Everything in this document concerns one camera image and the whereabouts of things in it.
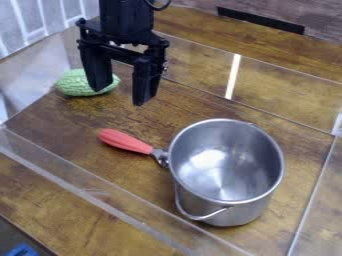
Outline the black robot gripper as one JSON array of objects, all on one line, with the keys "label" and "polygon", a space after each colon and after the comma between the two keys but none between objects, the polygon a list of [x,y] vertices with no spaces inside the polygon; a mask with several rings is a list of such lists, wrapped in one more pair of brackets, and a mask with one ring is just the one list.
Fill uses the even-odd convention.
[{"label": "black robot gripper", "polygon": [[132,102],[142,106],[156,95],[170,42],[154,33],[154,13],[171,0],[99,0],[99,18],[76,21],[78,48],[91,89],[112,82],[111,60],[134,62]]}]

